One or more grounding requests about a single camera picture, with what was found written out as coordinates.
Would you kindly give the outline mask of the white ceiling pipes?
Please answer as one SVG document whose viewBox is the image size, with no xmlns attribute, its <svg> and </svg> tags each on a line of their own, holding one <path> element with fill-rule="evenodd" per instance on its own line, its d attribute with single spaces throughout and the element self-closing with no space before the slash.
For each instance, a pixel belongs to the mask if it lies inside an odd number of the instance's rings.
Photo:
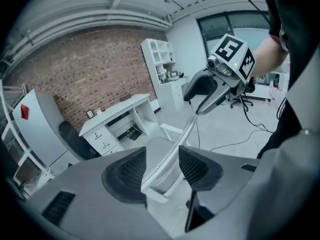
<svg viewBox="0 0 320 240">
<path fill-rule="evenodd" d="M 76 28 L 92 28 L 96 25 L 146 25 L 150 28 L 167 30 L 172 26 L 172 23 L 144 13 L 121 9 L 98 9 L 77 12 L 55 19 L 30 31 L 26 37 L 22 38 L 12 49 L 6 51 L 3 56 L 17 60 L 21 54 L 27 51 L 27 46 L 31 43 L 36 45 L 50 38 L 55 38 L 59 34 L 64 34 L 68 31 L 72 32 Z"/>
</svg>

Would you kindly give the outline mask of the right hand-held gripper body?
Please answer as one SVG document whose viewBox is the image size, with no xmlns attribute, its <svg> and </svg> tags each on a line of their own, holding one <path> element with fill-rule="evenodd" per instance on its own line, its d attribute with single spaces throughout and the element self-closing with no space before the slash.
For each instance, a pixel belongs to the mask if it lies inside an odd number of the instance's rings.
<svg viewBox="0 0 320 240">
<path fill-rule="evenodd" d="M 230 88 L 246 87 L 255 67 L 255 58 L 248 43 L 225 34 L 211 50 L 207 69 Z"/>
</svg>

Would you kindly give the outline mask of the black folding chair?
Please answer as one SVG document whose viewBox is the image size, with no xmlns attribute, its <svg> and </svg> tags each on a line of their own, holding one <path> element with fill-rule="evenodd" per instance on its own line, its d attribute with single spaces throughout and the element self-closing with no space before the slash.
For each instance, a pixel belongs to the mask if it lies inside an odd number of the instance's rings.
<svg viewBox="0 0 320 240">
<path fill-rule="evenodd" d="M 69 147 L 83 160 L 90 160 L 101 155 L 82 137 L 68 121 L 59 126 L 59 133 Z"/>
</svg>

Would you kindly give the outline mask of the grey fridge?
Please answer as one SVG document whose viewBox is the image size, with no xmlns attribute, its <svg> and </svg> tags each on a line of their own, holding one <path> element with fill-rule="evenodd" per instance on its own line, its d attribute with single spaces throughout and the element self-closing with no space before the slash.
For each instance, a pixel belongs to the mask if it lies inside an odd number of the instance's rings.
<svg viewBox="0 0 320 240">
<path fill-rule="evenodd" d="M 28 120 L 21 118 L 21 104 L 29 108 Z M 28 146 L 54 176 L 83 161 L 60 135 L 64 118 L 52 95 L 31 90 L 13 110 L 13 118 Z"/>
</svg>

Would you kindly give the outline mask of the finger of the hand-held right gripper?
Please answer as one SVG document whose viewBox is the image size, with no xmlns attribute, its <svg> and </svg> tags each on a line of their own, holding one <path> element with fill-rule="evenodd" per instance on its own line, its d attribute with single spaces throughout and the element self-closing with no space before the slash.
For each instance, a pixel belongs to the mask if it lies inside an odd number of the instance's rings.
<svg viewBox="0 0 320 240">
<path fill-rule="evenodd" d="M 213 90 L 198 106 L 195 112 L 198 116 L 206 115 L 219 106 L 231 90 L 231 87 L 217 76 L 214 76 L 210 81 L 213 84 Z"/>
<path fill-rule="evenodd" d="M 215 75 L 208 69 L 202 69 L 197 72 L 186 86 L 183 94 L 185 102 L 191 101 L 196 95 L 205 95 L 213 93 L 217 89 Z"/>
</svg>

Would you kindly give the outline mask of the white grey office chair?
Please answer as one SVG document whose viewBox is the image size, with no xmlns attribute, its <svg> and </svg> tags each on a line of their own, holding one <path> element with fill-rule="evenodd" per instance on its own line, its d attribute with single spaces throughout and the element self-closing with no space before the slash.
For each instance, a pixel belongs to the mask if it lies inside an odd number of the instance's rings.
<svg viewBox="0 0 320 240">
<path fill-rule="evenodd" d="M 131 141 L 131 144 L 122 143 L 124 150 L 121 155 L 129 154 L 138 148 L 146 148 L 146 169 L 142 176 L 140 190 L 148 198 L 166 203 L 170 196 L 182 182 L 184 175 L 179 167 L 179 147 L 190 146 L 188 138 L 196 125 L 198 116 L 193 114 L 181 128 L 149 120 L 134 115 L 138 120 L 138 127 L 146 132 L 142 140 Z"/>
</svg>

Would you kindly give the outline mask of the white desk with drawers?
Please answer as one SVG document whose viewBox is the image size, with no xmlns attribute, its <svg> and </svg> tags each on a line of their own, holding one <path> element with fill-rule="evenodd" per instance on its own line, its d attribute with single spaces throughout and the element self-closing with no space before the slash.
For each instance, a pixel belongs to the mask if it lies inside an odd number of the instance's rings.
<svg viewBox="0 0 320 240">
<path fill-rule="evenodd" d="M 124 150 L 125 148 L 116 137 L 116 132 L 108 126 L 108 123 L 127 112 L 129 113 L 127 123 L 129 128 L 132 125 L 137 125 L 144 135 L 151 135 L 159 127 L 159 123 L 152 109 L 149 97 L 149 94 L 135 94 L 130 99 L 107 108 L 102 113 L 87 120 L 81 128 L 79 136 L 86 140 L 89 134 L 104 126 L 109 131 L 110 136 L 117 142 L 115 147 Z M 97 144 L 88 143 L 96 150 Z"/>
</svg>

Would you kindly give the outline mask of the person's black clothing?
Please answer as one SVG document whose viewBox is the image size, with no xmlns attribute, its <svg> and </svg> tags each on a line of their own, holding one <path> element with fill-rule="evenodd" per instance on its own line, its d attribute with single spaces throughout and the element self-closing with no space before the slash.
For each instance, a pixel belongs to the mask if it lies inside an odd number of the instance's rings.
<svg viewBox="0 0 320 240">
<path fill-rule="evenodd" d="M 302 131 L 320 132 L 320 0 L 265 0 L 269 36 L 280 38 L 290 71 L 284 109 L 277 128 L 257 157 L 271 154 Z"/>
</svg>

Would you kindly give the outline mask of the black framed screen device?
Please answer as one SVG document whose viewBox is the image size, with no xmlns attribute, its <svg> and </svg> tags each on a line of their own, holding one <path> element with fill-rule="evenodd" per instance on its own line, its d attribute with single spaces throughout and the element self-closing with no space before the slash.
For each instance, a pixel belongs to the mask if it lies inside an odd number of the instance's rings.
<svg viewBox="0 0 320 240">
<path fill-rule="evenodd" d="M 185 76 L 183 72 L 179 72 L 177 70 L 170 71 L 168 75 L 171 81 L 177 81 Z"/>
</svg>

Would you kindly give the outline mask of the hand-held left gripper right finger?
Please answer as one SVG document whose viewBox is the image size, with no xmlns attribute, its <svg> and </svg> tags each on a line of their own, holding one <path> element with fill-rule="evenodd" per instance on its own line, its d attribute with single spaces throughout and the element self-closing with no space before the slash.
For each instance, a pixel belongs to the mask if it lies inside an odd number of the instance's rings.
<svg viewBox="0 0 320 240">
<path fill-rule="evenodd" d="M 187 237 L 271 237 L 295 215 L 295 153 L 286 144 L 261 159 L 180 146 L 191 187 Z"/>
</svg>

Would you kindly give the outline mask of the person's right forearm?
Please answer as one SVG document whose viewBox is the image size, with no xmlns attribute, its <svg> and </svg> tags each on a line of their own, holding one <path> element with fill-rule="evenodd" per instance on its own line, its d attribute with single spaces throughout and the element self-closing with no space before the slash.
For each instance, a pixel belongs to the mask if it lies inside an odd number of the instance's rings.
<svg viewBox="0 0 320 240">
<path fill-rule="evenodd" d="M 262 41 L 259 47 L 253 52 L 255 65 L 251 76 L 257 77 L 268 74 L 282 65 L 288 56 L 281 45 L 279 37 L 270 35 Z"/>
</svg>

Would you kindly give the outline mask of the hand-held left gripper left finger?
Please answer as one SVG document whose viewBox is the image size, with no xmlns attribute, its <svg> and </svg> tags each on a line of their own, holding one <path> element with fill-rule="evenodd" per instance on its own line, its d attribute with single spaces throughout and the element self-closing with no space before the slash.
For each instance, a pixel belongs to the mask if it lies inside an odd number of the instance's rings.
<svg viewBox="0 0 320 240">
<path fill-rule="evenodd" d="M 170 240 L 141 191 L 146 167 L 145 147 L 79 162 L 33 194 L 26 209 L 59 240 Z"/>
</svg>

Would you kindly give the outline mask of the red fridge sticker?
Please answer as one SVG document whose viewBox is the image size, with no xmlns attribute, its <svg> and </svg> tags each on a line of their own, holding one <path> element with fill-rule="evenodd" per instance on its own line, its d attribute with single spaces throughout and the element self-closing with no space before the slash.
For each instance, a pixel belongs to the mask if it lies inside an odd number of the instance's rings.
<svg viewBox="0 0 320 240">
<path fill-rule="evenodd" d="M 20 117 L 24 120 L 28 120 L 29 119 L 29 108 L 24 105 L 24 104 L 21 104 L 20 105 Z"/>
</svg>

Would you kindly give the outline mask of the black router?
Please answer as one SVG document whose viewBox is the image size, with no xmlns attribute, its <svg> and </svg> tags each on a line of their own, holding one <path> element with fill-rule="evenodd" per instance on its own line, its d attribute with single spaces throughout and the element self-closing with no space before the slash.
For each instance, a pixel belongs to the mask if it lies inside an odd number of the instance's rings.
<svg viewBox="0 0 320 240">
<path fill-rule="evenodd" d="M 143 133 L 134 125 L 132 125 L 129 129 L 126 129 L 126 136 L 133 141 L 137 140 L 142 134 Z"/>
</svg>

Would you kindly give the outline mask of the white bookcase cabinet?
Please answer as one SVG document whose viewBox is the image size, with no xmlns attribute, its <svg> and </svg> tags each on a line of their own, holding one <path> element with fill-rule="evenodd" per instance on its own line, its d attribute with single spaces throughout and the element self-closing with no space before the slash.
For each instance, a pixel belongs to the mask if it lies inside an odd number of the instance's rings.
<svg viewBox="0 0 320 240">
<path fill-rule="evenodd" d="M 176 65 L 173 45 L 147 38 L 140 46 L 160 108 L 178 112 L 184 105 L 183 92 L 190 78 Z M 170 71 L 184 73 L 184 77 L 172 81 L 169 78 Z"/>
</svg>

